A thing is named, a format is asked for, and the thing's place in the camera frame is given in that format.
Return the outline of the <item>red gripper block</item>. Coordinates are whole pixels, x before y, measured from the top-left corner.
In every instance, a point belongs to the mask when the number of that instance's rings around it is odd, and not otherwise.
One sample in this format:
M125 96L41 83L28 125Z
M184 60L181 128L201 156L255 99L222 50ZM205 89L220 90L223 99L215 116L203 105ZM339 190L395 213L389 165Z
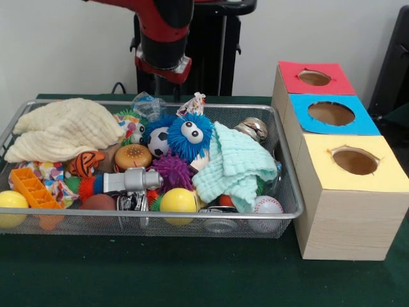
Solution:
M158 75L159 77L163 77L173 84L183 84L189 76L192 66L192 59L187 56L183 56L180 63L174 68L159 69L151 66L145 61L143 51L140 47L138 47L135 52L135 65L139 70L142 70L147 74Z

